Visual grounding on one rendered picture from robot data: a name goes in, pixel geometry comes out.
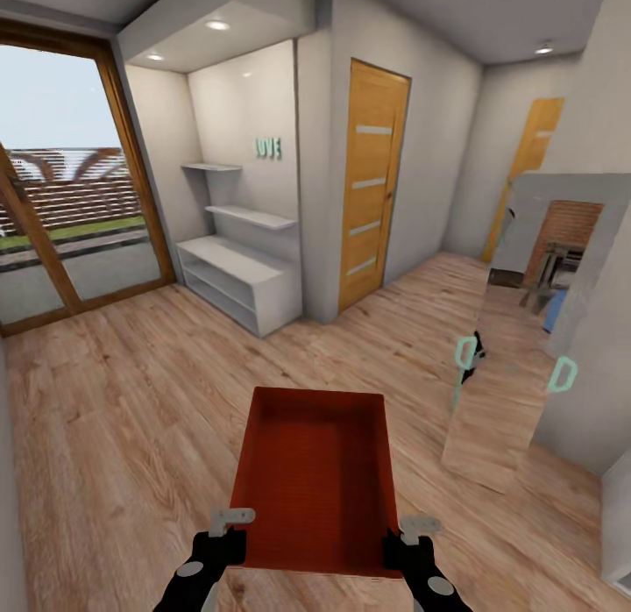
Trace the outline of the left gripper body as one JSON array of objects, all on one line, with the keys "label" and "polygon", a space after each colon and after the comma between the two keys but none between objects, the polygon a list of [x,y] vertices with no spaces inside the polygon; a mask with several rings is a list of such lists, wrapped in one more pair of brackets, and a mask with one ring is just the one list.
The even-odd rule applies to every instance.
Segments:
[{"label": "left gripper body", "polygon": [[216,550],[223,561],[223,571],[228,566],[242,565],[247,556],[246,530],[228,529],[223,537],[209,537],[209,532],[198,532],[194,537],[192,553],[206,549]]}]

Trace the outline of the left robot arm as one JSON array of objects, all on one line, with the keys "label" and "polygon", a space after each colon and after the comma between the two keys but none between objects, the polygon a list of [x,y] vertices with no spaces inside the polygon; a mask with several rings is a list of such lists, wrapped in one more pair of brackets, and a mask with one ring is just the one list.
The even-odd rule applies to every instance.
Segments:
[{"label": "left robot arm", "polygon": [[152,612],[215,612],[218,585],[228,566],[242,565],[247,556],[246,530],[228,525],[255,519],[253,508],[214,509],[209,532],[194,537],[192,556],[175,572],[162,601]]}]

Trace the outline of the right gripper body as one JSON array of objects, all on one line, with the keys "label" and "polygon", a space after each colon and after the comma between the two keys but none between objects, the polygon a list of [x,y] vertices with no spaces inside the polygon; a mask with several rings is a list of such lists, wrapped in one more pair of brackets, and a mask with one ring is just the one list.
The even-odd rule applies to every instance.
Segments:
[{"label": "right gripper body", "polygon": [[433,540],[426,536],[418,536],[418,545],[408,545],[400,537],[383,537],[382,561],[387,571],[402,571],[405,582],[407,581],[407,569],[415,559],[426,559],[432,566],[435,566],[435,556],[433,554]]}]

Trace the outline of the storage box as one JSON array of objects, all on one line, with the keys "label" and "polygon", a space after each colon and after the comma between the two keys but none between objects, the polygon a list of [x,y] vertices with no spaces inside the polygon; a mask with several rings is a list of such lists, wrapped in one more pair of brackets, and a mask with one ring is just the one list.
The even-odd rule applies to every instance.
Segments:
[{"label": "storage box", "polygon": [[384,397],[255,387],[230,509],[253,508],[239,567],[402,579]]}]

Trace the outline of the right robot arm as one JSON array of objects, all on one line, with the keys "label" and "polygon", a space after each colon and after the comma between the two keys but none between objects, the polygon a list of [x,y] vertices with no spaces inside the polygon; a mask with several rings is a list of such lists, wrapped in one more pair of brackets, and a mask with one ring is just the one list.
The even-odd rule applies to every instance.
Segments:
[{"label": "right robot arm", "polygon": [[382,561],[387,571],[402,571],[413,595],[413,612],[472,612],[457,599],[457,590],[435,567],[433,540],[418,536],[422,531],[438,531],[442,522],[438,516],[404,516],[400,534],[395,536],[388,527],[388,537],[381,539]]}]

